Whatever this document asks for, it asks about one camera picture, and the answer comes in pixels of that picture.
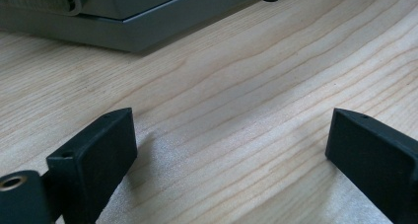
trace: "wood grain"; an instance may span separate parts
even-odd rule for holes
[[[0,32],[1,174],[132,107],[99,223],[389,223],[323,153],[335,107],[418,139],[417,5],[253,1],[139,54]]]

